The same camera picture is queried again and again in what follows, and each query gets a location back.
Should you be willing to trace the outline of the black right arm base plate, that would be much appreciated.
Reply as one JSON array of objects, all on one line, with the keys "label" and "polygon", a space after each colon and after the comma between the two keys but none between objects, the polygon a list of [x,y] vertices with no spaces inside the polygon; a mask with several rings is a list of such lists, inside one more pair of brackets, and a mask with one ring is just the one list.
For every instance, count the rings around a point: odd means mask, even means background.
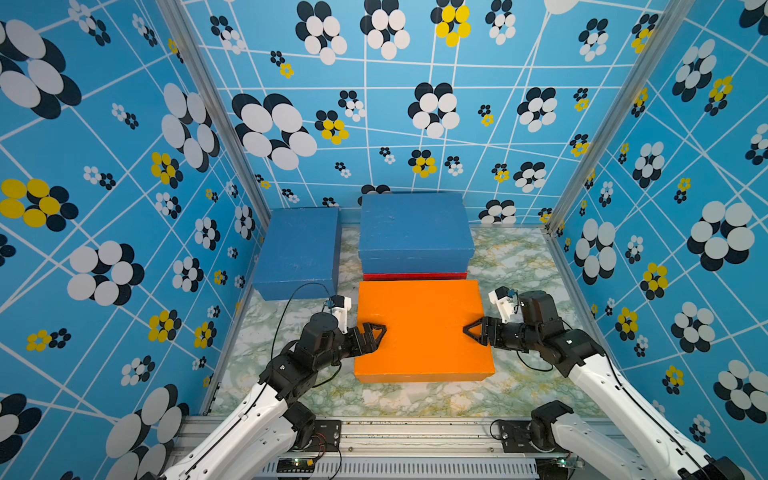
[{"label": "black right arm base plate", "polygon": [[570,452],[555,444],[545,446],[534,443],[530,420],[496,419],[489,428],[493,439],[500,442],[505,453],[569,455]]}]

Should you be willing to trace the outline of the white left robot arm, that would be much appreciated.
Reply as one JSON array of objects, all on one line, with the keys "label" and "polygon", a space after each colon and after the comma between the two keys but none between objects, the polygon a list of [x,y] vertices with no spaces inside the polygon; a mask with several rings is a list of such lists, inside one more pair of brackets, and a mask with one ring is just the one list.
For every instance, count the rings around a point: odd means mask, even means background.
[{"label": "white left robot arm", "polygon": [[385,335],[384,325],[343,328],[335,313],[313,314],[298,340],[273,357],[248,396],[206,439],[165,472],[142,477],[253,478],[312,436],[315,415],[299,398],[315,386],[319,372],[375,352]]}]

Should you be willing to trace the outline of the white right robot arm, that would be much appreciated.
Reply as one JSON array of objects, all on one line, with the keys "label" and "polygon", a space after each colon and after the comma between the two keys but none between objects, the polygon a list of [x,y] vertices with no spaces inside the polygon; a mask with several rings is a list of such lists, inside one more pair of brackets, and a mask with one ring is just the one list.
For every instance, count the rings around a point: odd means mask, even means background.
[{"label": "white right robot arm", "polygon": [[500,287],[489,299],[499,315],[465,325],[464,334],[483,346],[537,352],[586,393],[631,445],[625,448],[593,431],[570,406],[551,401],[531,413],[529,431],[537,449],[571,452],[609,479],[745,478],[732,460],[710,456],[655,410],[598,342],[562,319],[549,294]]}]

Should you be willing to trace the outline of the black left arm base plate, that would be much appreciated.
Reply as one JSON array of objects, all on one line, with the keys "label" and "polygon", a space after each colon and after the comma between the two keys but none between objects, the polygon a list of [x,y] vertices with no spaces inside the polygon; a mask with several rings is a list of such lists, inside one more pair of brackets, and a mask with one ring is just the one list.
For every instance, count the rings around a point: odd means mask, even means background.
[{"label": "black left arm base plate", "polygon": [[338,451],[342,422],[335,419],[316,419],[298,430],[294,451],[327,453]]}]

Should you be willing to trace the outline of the orange shoebox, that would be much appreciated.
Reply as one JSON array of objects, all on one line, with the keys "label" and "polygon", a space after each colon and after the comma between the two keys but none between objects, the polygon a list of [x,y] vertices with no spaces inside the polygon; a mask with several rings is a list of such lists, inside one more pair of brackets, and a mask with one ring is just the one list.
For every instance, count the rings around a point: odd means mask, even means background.
[{"label": "orange shoebox", "polygon": [[484,315],[475,280],[362,282],[357,321],[386,333],[354,374],[364,384],[482,381],[495,373],[491,348],[463,328]]}]

